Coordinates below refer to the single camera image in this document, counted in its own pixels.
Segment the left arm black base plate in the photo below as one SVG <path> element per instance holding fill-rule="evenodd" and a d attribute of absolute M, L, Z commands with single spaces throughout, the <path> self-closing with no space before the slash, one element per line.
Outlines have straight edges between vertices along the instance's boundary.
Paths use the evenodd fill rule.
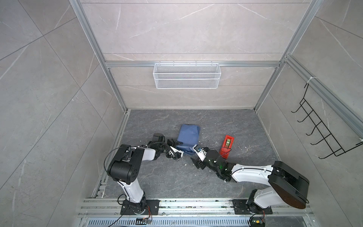
<path fill-rule="evenodd" d="M 160 200 L 142 200 L 140 203 L 124 200 L 121 208 L 122 215 L 157 215 L 159 212 Z"/>

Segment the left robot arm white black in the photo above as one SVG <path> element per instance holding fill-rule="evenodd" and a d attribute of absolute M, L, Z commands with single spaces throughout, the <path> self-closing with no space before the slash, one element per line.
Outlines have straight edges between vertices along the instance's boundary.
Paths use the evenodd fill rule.
<path fill-rule="evenodd" d="M 155 133 L 147 145 L 131 146 L 123 144 L 118 147 L 106 172 L 109 177 L 122 187 L 126 196 L 126 204 L 134 208 L 144 209 L 146 206 L 145 192 L 138 182 L 138 174 L 143 161 L 157 160 L 161 154 L 167 158 L 179 160 L 184 152 L 176 148 L 178 141 L 165 141 L 165 136 Z"/>

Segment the red tape dispenser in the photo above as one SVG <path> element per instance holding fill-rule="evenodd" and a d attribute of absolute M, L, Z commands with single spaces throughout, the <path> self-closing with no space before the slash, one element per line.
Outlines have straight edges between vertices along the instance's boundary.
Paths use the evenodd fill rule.
<path fill-rule="evenodd" d="M 219 151 L 220 156 L 222 158 L 228 159 L 229 153 L 232 150 L 233 141 L 234 141 L 234 137 L 229 136 L 229 135 L 225 136 L 223 145 L 222 145 L 222 147 L 220 148 L 220 151 Z"/>

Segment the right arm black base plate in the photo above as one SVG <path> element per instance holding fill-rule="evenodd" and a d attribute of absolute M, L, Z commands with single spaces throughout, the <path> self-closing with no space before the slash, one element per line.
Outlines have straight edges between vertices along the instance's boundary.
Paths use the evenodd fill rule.
<path fill-rule="evenodd" d="M 253 201 L 249 200 L 232 200 L 233 209 L 236 215 L 247 215 L 247 214 L 265 214 L 270 215 L 273 214 L 271 207 L 267 207 L 265 209 L 259 207 Z"/>

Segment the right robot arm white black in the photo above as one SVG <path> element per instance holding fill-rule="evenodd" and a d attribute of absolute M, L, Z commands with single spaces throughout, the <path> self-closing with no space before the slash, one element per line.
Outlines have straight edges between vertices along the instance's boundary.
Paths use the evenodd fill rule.
<path fill-rule="evenodd" d="M 193 147 L 192 161 L 196 168 L 209 168 L 225 182 L 252 182 L 266 185 L 265 189 L 254 189 L 246 202 L 251 213 L 262 213 L 275 205 L 287 204 L 305 209 L 308 201 L 309 180 L 282 161 L 273 165 L 246 166 L 223 159 L 216 150 L 208 147 Z"/>

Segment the light blue wrapping paper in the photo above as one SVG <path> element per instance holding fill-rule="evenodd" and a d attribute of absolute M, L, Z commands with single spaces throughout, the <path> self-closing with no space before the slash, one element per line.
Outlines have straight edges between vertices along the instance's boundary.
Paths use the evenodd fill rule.
<path fill-rule="evenodd" d="M 199 142 L 200 127 L 198 125 L 183 124 L 180 128 L 177 141 L 180 142 L 176 146 L 187 154 L 193 155 L 195 151 L 193 147 Z"/>

